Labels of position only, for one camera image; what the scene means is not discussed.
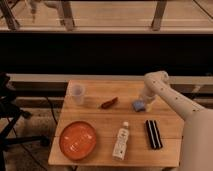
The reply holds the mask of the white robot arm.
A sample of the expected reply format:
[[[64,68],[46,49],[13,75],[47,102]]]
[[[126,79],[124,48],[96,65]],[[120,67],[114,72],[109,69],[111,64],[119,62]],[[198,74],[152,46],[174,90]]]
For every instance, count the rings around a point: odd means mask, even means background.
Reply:
[[[140,96],[146,104],[159,96],[184,121],[178,171],[213,171],[213,109],[171,88],[166,71],[145,74]]]

